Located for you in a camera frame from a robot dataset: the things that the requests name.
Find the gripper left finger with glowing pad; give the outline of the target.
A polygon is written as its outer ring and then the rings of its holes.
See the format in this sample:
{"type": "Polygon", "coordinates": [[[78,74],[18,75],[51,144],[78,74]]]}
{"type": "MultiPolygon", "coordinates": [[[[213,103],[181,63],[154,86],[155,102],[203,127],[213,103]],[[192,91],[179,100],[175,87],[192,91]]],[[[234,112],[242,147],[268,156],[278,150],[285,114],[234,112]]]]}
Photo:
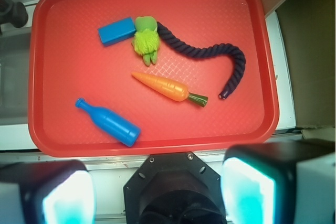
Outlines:
{"type": "Polygon", "coordinates": [[[94,223],[96,193],[77,160],[1,167],[1,223],[94,223]]]}

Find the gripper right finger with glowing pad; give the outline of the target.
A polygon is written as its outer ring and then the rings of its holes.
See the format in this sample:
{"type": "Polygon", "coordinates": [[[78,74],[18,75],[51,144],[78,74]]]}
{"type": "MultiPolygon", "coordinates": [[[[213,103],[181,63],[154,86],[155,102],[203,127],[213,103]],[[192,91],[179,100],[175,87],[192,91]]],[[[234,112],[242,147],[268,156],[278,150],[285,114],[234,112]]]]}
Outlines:
{"type": "Polygon", "coordinates": [[[233,223],[335,223],[335,142],[234,145],[220,184],[233,223]]]}

